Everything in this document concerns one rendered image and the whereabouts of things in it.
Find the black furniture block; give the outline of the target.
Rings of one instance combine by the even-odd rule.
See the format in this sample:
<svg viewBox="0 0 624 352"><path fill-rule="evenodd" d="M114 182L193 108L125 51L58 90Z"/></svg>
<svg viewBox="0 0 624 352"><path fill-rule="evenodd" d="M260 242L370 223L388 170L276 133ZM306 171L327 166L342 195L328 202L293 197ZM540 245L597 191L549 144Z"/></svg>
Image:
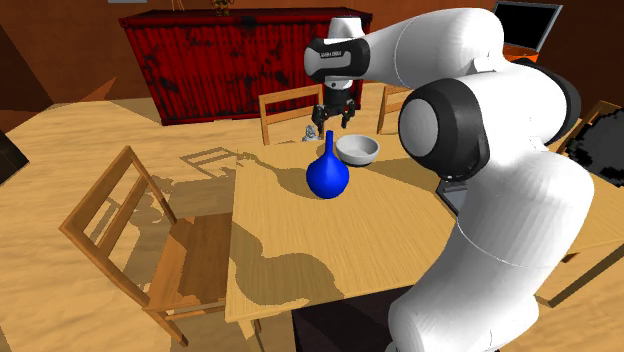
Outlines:
<svg viewBox="0 0 624 352"><path fill-rule="evenodd" d="M0 130L0 185L9 180L28 163L29 160L27 157L10 138Z"/></svg>

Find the white bowl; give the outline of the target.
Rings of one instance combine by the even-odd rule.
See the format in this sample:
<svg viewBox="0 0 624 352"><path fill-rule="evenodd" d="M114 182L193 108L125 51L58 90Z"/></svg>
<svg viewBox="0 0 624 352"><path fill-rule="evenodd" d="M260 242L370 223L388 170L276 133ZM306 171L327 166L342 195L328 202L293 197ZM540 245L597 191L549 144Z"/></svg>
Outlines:
<svg viewBox="0 0 624 352"><path fill-rule="evenodd" d="M344 135L336 141L339 159L351 166L366 166L372 163L379 151L379 143L365 135Z"/></svg>

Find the dark grey flat tablet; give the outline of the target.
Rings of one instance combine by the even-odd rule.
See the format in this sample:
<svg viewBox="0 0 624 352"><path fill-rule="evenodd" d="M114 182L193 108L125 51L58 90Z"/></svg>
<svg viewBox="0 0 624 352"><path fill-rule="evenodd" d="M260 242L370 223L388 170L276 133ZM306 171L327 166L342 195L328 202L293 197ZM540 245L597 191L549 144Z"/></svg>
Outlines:
<svg viewBox="0 0 624 352"><path fill-rule="evenodd" d="M448 181L441 179L437 186L436 194L439 196L442 202L453 212L453 214L457 216L465 202L467 194L467 182Z"/></svg>

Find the grey framed black screen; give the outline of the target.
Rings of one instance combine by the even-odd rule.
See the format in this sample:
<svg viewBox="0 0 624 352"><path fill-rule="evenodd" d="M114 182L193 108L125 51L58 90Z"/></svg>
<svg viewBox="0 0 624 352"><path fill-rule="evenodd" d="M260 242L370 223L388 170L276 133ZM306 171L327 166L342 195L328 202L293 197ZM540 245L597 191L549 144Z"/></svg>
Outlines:
<svg viewBox="0 0 624 352"><path fill-rule="evenodd" d="M562 9L559 4L497 0L492 12L503 26L504 57L536 62Z"/></svg>

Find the red metal cabinet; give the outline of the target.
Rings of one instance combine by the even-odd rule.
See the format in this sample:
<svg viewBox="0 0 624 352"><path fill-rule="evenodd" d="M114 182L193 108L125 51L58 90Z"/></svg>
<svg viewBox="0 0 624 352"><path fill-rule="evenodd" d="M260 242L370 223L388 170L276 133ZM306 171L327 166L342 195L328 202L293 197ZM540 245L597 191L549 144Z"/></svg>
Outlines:
<svg viewBox="0 0 624 352"><path fill-rule="evenodd" d="M263 94L313 85L304 51L346 7L151 10L120 19L163 125L253 119Z"/></svg>

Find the wooden table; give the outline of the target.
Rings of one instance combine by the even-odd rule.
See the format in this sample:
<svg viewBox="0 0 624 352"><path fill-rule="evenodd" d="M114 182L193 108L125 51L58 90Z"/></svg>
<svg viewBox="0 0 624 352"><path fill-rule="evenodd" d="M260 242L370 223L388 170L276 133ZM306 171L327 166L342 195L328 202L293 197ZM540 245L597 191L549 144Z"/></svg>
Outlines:
<svg viewBox="0 0 624 352"><path fill-rule="evenodd" d="M320 142L241 150L237 158L226 318L249 321L306 305L408 286L437 259L454 217L437 176L394 135L336 198L305 181Z"/></svg>

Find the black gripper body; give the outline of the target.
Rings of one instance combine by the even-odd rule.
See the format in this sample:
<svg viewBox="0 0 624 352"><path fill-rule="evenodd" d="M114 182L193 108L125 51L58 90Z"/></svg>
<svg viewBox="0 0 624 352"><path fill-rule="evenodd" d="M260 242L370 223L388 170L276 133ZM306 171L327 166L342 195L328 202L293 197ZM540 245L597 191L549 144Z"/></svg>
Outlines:
<svg viewBox="0 0 624 352"><path fill-rule="evenodd" d="M326 118L342 114L346 109L346 101L352 99L348 89L325 89L323 93L323 106L326 111Z"/></svg>

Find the wooden chair with black seat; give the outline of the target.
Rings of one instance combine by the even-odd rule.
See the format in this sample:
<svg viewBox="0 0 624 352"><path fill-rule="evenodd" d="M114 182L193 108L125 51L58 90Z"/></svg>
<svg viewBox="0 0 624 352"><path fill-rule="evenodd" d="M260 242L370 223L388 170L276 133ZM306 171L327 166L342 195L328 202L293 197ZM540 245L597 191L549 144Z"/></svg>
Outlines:
<svg viewBox="0 0 624 352"><path fill-rule="evenodd" d="M624 107L598 101L557 152L615 187L624 187Z"/></svg>

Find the blue round vase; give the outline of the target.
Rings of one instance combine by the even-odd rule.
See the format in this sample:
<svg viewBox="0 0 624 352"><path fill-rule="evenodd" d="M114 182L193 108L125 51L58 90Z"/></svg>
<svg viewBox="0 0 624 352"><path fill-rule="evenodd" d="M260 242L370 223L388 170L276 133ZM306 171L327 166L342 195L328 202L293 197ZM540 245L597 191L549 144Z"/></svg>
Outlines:
<svg viewBox="0 0 624 352"><path fill-rule="evenodd" d="M350 174L347 166L335 155L334 132L328 130L325 135L323 154L309 164L306 169L306 182L310 190L322 199L339 196L349 183Z"/></svg>

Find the dark robot stand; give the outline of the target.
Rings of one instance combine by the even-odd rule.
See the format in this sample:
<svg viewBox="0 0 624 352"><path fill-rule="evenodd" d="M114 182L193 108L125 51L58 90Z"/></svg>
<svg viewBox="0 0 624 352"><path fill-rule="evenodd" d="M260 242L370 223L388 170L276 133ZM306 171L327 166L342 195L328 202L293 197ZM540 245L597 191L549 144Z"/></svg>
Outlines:
<svg viewBox="0 0 624 352"><path fill-rule="evenodd" d="M385 352L391 303L409 286L294 310L297 352Z"/></svg>

